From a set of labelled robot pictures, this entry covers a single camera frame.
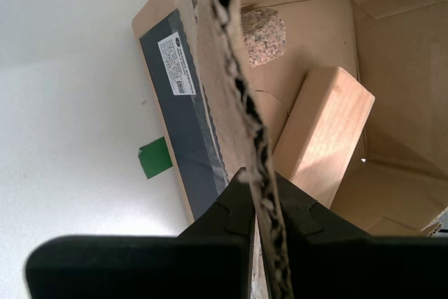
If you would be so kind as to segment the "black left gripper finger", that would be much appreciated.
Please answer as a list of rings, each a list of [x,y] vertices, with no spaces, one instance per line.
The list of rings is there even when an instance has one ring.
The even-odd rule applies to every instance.
[[[248,298],[255,211],[240,169],[180,235],[63,236],[24,267],[33,298]]]
[[[296,298],[446,298],[447,239],[375,237],[276,175]]]

